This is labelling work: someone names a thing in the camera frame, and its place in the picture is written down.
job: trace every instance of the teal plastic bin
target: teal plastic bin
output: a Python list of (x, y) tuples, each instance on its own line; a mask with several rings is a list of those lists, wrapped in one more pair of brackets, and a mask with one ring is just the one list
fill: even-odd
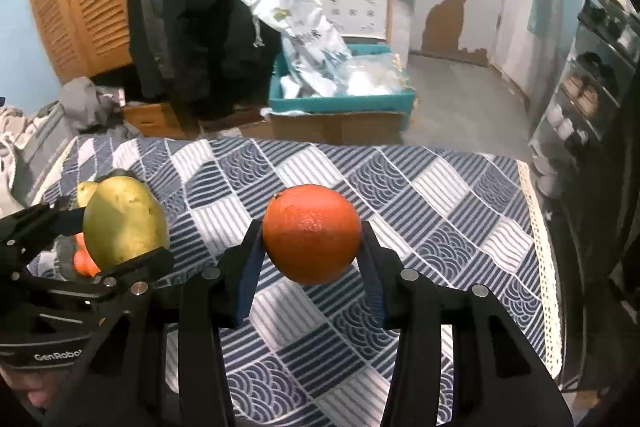
[[(349, 49), (354, 56), (379, 55), (390, 53), (391, 49), (386, 44), (349, 44)], [(292, 98), (286, 100), (282, 97), (281, 77), (289, 74), (287, 62), (278, 54), (273, 65), (273, 74), (269, 87), (269, 107), (274, 112), (300, 110), (311, 114), (333, 114), (341, 112), (387, 111), (404, 113), (403, 127), (409, 122), (409, 116), (414, 108), (415, 92), (407, 87), (397, 94), (379, 94), (367, 96), (319, 96), (317, 98)]]

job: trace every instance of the patterned tablecloth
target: patterned tablecloth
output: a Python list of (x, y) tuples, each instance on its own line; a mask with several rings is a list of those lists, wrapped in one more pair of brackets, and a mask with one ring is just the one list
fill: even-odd
[[(552, 375), (560, 369), (553, 265), (526, 165), (503, 156), (411, 146), (336, 147), (226, 138), (194, 142), (108, 137), (73, 142), (42, 199), (120, 167), (161, 201), (175, 255), (163, 283), (182, 283), (241, 242), (251, 219), (285, 187), (319, 184), (354, 204), (380, 244), (437, 284), (487, 285)], [(34, 272), (58, 277), (55, 256)], [(300, 286), (267, 258), (252, 311), (221, 331), (238, 415), (265, 425), (379, 425), (398, 335), (377, 327), (358, 267), (334, 283)], [(167, 382), (177, 390), (177, 331), (169, 334)], [(442, 328), (439, 421), (450, 419), (450, 327)]]

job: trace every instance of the human hand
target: human hand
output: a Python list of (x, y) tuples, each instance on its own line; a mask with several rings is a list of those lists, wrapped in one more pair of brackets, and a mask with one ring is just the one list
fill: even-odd
[(11, 389), (18, 393), (26, 393), (31, 405), (46, 409), (55, 398), (60, 382), (68, 375), (68, 371), (47, 369), (35, 373), (21, 373), (0, 366), (0, 375)]

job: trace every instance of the robotic arm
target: robotic arm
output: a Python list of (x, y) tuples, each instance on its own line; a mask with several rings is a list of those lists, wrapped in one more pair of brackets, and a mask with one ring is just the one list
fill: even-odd
[[(158, 287), (173, 269), (163, 248), (94, 283), (32, 276), (26, 265), (56, 236), (81, 231), (82, 213), (41, 204), (0, 220), (0, 362), (19, 371), (71, 367), (42, 425), (174, 425), (164, 414), (164, 342), (167, 325), (178, 323), (180, 425), (235, 426), (218, 329), (248, 317), (265, 256), (262, 222), (183, 286)], [(448, 425), (573, 424), (542, 361), (488, 288), (437, 286), (380, 247), (367, 221), (362, 230), (357, 261), (367, 302), (383, 328), (401, 330), (382, 427), (436, 425), (442, 324), (454, 332)], [(39, 425), (4, 382), (0, 395), (2, 425)]]

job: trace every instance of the wooden drawer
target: wooden drawer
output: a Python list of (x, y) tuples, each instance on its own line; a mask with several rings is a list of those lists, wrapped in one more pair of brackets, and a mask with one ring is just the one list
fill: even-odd
[(168, 102), (145, 105), (127, 105), (122, 108), (126, 121), (134, 125), (146, 137), (194, 139), (199, 126), (194, 118), (180, 114)]

